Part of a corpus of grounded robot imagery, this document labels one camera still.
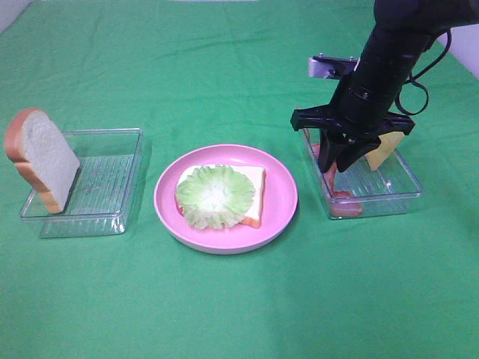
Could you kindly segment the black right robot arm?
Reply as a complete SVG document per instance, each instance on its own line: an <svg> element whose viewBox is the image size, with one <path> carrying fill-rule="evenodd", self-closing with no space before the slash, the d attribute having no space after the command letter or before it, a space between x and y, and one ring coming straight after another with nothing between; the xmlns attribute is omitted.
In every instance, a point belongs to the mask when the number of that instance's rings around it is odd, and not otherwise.
<svg viewBox="0 0 479 359"><path fill-rule="evenodd" d="M336 79L327 105L294 110L294 130L319 129L317 164L345 171L377 149L381 135L408 135L415 124L405 112L390 111L403 85L414 82L412 69L423 52L453 27L478 23L477 1L375 1L376 24L357 60L314 56L308 72Z"/></svg>

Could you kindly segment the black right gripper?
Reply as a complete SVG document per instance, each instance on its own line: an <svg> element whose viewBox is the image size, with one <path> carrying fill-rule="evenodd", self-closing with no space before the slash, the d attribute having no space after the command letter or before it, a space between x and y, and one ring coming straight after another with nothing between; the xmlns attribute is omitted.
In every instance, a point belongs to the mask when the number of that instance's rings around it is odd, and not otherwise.
<svg viewBox="0 0 479 359"><path fill-rule="evenodd" d="M318 166L322 173L335 161L338 171L344 172L377 149L381 135L410 134L415 126L411 116L390 111L403 85L403 81L386 85L341 80L328 104L293 111L290 123L294 130L320 130Z"/></svg>

